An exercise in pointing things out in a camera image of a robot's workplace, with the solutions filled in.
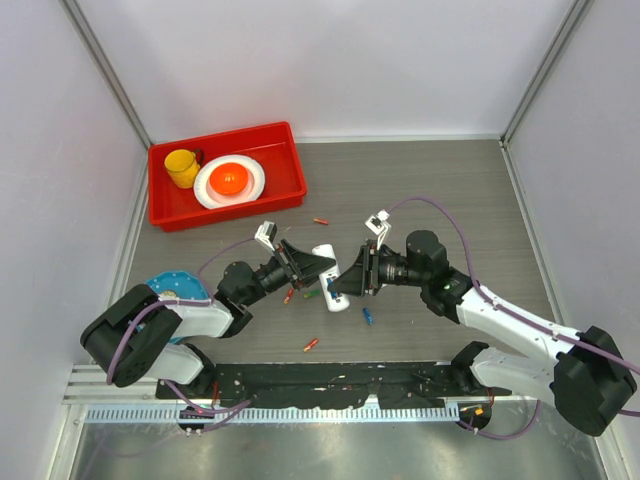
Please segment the white remote control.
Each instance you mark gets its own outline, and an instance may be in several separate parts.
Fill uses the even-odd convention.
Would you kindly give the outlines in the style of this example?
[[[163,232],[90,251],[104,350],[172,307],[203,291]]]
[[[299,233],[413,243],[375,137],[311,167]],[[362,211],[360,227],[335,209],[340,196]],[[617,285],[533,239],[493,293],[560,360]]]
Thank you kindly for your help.
[[[336,280],[341,272],[335,257],[335,252],[331,244],[322,244],[314,247],[312,253],[317,256],[331,258],[335,261],[335,265],[319,275],[321,291],[324,295],[326,305],[331,313],[338,313],[347,310],[350,307],[349,298],[345,295],[330,292],[328,287]]]

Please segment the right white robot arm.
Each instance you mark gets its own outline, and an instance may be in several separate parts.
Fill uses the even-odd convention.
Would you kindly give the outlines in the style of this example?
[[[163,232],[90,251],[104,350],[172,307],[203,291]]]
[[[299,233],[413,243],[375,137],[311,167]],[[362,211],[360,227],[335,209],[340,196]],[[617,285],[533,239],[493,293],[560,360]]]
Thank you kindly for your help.
[[[502,388],[553,406],[574,428],[601,435],[637,392],[613,337],[547,321],[504,301],[452,267],[435,233],[417,230],[399,254],[375,240],[328,284],[333,294],[375,295],[384,285],[417,287],[434,314],[479,330],[516,350],[509,355],[482,342],[456,357],[451,380],[465,395]]]

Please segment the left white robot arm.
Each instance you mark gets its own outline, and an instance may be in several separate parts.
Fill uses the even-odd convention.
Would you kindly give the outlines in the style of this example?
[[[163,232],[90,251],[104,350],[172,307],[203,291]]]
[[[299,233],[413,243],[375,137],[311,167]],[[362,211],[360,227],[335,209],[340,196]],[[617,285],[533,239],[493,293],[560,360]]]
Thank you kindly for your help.
[[[206,299],[161,296],[138,284],[85,328],[80,344],[110,385],[125,388],[154,378],[200,399],[211,391],[216,372],[189,338],[231,338],[251,321],[249,306],[285,286],[308,287],[335,265],[331,256],[281,241],[257,269],[241,261],[229,264],[216,293]]]

